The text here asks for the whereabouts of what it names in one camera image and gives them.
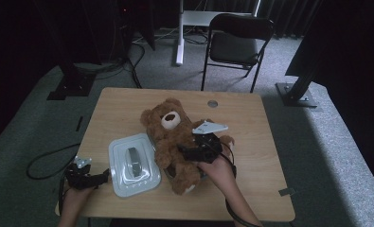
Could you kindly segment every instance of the chair backrest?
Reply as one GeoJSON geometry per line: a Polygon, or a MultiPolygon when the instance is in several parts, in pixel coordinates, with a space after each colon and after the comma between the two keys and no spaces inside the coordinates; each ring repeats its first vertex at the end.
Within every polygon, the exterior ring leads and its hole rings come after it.
{"type": "Polygon", "coordinates": [[[210,22],[211,30],[220,30],[241,38],[269,41],[275,33],[271,20],[254,16],[220,13],[210,22]]]}

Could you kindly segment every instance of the teddy bear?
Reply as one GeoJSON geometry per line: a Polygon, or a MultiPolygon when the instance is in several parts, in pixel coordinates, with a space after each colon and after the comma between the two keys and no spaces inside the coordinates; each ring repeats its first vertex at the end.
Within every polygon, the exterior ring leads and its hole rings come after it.
{"type": "MultiPolygon", "coordinates": [[[[191,122],[180,100],[169,97],[153,109],[145,110],[140,122],[155,145],[154,161],[170,175],[172,191],[183,195],[192,190],[200,182],[202,171],[196,162],[184,158],[178,146],[197,148],[192,130],[205,121],[191,122]]],[[[220,141],[229,148],[234,145],[234,139],[228,135],[221,136],[220,141]]]]}

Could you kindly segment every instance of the black cable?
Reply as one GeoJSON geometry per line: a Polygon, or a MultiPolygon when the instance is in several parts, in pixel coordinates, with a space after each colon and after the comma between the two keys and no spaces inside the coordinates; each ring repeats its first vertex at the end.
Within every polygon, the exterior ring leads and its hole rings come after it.
{"type": "Polygon", "coordinates": [[[207,44],[207,36],[204,34],[204,33],[197,33],[197,34],[188,34],[188,35],[185,35],[184,36],[184,40],[187,42],[187,43],[190,43],[190,44],[207,44]],[[199,42],[199,41],[195,41],[195,40],[192,40],[190,38],[187,38],[186,36],[194,36],[194,35],[198,35],[198,36],[202,36],[205,38],[205,40],[203,42],[199,42]]]}
{"type": "Polygon", "coordinates": [[[122,71],[124,71],[124,67],[121,67],[120,71],[119,72],[115,72],[114,74],[110,75],[110,76],[107,76],[105,78],[95,78],[95,80],[102,80],[102,79],[109,79],[109,78],[112,78],[118,74],[120,74],[122,71]]]}
{"type": "Polygon", "coordinates": [[[63,205],[63,197],[65,193],[63,192],[63,185],[65,181],[65,171],[62,173],[62,177],[60,178],[60,189],[59,189],[59,214],[62,214],[62,205],[63,205]]]}
{"type": "Polygon", "coordinates": [[[230,150],[230,153],[231,153],[231,157],[233,158],[233,161],[232,161],[232,165],[234,165],[234,153],[233,153],[233,150],[227,145],[227,144],[225,144],[225,143],[223,143],[222,142],[222,144],[226,147],[226,148],[228,148],[229,150],[230,150]]]}
{"type": "Polygon", "coordinates": [[[77,66],[78,72],[81,74],[88,76],[88,75],[95,75],[95,74],[100,74],[100,73],[108,73],[108,72],[114,72],[116,70],[121,69],[123,67],[123,60],[122,59],[117,59],[116,61],[112,62],[111,64],[107,66],[103,66],[97,69],[87,69],[83,68],[81,66],[77,66]]]}
{"type": "Polygon", "coordinates": [[[228,214],[230,214],[230,216],[234,220],[236,220],[237,222],[239,222],[243,226],[246,226],[246,227],[259,227],[256,224],[252,224],[252,223],[249,223],[248,221],[245,221],[244,219],[240,218],[236,213],[234,213],[233,209],[231,209],[230,204],[228,204],[227,200],[225,200],[225,206],[227,207],[228,214]]]}
{"type": "Polygon", "coordinates": [[[39,161],[40,159],[42,159],[42,158],[44,158],[44,157],[46,157],[46,156],[48,156],[48,155],[51,155],[51,154],[54,154],[54,153],[57,153],[57,152],[63,151],[63,150],[68,149],[68,148],[77,147],[77,146],[79,146],[79,145],[80,145],[80,144],[70,145],[70,146],[67,146],[67,147],[65,147],[65,148],[60,148],[60,149],[52,150],[52,151],[49,151],[49,152],[47,152],[47,153],[44,153],[44,154],[41,154],[41,155],[35,157],[35,158],[32,159],[32,161],[30,161],[29,164],[27,165],[27,176],[28,176],[30,179],[32,179],[32,180],[45,180],[45,179],[48,179],[48,178],[51,178],[51,177],[57,175],[59,172],[61,172],[61,171],[63,171],[64,169],[66,169],[66,168],[69,166],[69,164],[70,164],[71,162],[74,161],[75,157],[77,156],[76,154],[75,154],[73,157],[71,157],[71,159],[68,160],[68,162],[67,162],[63,167],[61,167],[59,170],[57,170],[57,171],[55,171],[54,173],[52,173],[52,174],[50,174],[50,175],[47,175],[47,176],[43,176],[43,177],[35,177],[35,176],[32,176],[32,175],[30,174],[30,168],[32,167],[32,165],[33,165],[35,162],[39,161]]]}
{"type": "Polygon", "coordinates": [[[127,62],[133,68],[133,70],[131,71],[131,73],[133,74],[133,80],[134,80],[134,83],[136,84],[136,87],[137,88],[142,88],[142,85],[140,85],[139,79],[137,78],[137,74],[136,74],[136,70],[135,70],[135,67],[133,65],[133,62],[130,59],[127,59],[127,62]]]}
{"type": "Polygon", "coordinates": [[[143,57],[145,56],[145,47],[143,47],[141,44],[133,44],[133,45],[136,45],[138,46],[141,50],[142,50],[142,55],[139,57],[139,59],[136,61],[136,63],[134,64],[134,67],[136,68],[136,66],[139,64],[139,62],[143,59],[143,57]]]}

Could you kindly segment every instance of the container lid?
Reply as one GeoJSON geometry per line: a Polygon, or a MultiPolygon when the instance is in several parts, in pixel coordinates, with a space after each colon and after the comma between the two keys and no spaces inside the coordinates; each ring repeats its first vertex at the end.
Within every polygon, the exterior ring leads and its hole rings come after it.
{"type": "Polygon", "coordinates": [[[113,187],[121,198],[130,197],[160,184],[160,169],[146,133],[114,140],[109,146],[113,187]]]}

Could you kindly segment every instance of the teddy bear snout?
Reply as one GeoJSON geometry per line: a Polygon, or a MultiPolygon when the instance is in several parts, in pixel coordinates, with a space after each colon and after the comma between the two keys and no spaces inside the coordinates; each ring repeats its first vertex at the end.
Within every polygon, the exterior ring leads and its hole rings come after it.
{"type": "Polygon", "coordinates": [[[162,126],[167,130],[173,130],[180,122],[181,118],[177,112],[167,113],[162,118],[162,126]]]}
{"type": "Polygon", "coordinates": [[[174,118],[175,118],[175,115],[174,115],[174,114],[166,115],[166,120],[167,120],[167,121],[173,120],[174,118]]]}

